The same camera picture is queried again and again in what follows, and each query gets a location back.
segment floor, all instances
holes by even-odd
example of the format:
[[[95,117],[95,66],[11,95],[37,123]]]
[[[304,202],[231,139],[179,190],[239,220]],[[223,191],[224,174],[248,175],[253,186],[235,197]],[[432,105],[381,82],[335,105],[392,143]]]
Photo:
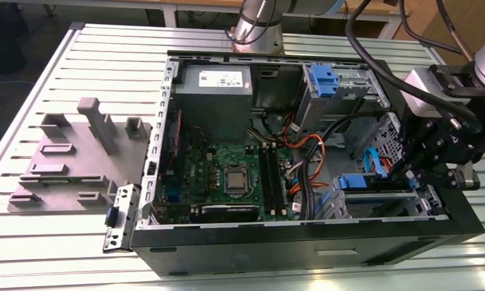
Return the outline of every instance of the floor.
[[[153,26],[165,26],[164,16],[159,10],[147,12],[141,9],[60,5],[56,8],[56,16],[49,18],[41,5],[24,4],[21,8],[29,32],[17,39],[17,43],[27,58],[27,65],[12,74],[0,74],[0,139],[73,21],[117,25],[151,23]],[[236,23],[236,14],[179,12],[180,27],[225,29]],[[311,33],[305,18],[285,18],[283,29],[287,33]]]

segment motherboard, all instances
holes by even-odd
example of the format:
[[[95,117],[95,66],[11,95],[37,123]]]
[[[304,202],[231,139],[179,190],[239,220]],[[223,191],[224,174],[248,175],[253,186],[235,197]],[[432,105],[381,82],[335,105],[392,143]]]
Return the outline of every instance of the motherboard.
[[[156,214],[164,224],[295,220],[285,181],[289,149],[191,145],[181,187],[165,186]]]

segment blue latch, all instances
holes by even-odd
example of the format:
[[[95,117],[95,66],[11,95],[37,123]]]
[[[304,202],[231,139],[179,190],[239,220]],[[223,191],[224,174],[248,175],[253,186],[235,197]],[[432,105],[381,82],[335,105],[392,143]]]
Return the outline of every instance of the blue latch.
[[[377,172],[377,174],[380,174],[380,176],[383,178],[388,177],[388,174],[385,173],[383,166],[381,166],[381,159],[380,159],[380,154],[377,153],[377,150],[372,147],[368,147],[364,154],[363,154],[363,163],[365,165],[365,172],[369,173],[371,172],[371,155],[372,155],[372,161],[375,164],[375,171]]]
[[[312,65],[311,77],[313,79],[319,97],[333,97],[339,90],[339,76],[329,65]]]
[[[339,178],[340,188],[344,189],[356,189],[356,188],[367,188],[365,177],[360,174],[353,175],[343,175]]]

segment power supply label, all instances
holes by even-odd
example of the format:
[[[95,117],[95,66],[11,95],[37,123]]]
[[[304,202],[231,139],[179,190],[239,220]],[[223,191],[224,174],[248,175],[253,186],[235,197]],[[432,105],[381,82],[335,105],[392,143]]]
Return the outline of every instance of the power supply label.
[[[201,71],[200,87],[243,87],[243,72]]]

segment ram slot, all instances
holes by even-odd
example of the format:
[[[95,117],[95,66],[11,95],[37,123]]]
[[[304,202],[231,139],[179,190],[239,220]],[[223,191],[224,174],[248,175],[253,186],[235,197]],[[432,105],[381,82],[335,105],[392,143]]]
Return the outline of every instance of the ram slot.
[[[275,213],[277,215],[285,215],[283,187],[281,187],[281,173],[280,173],[279,160],[276,159],[275,149],[271,149],[268,151],[268,169],[269,169],[269,179],[272,185],[271,186],[272,196],[275,202]]]
[[[260,165],[260,182],[263,185],[263,196],[264,196],[264,211],[271,215],[275,214],[275,203],[272,195],[272,187],[269,180],[269,166],[268,166],[268,155],[267,149],[259,149],[259,165]]]

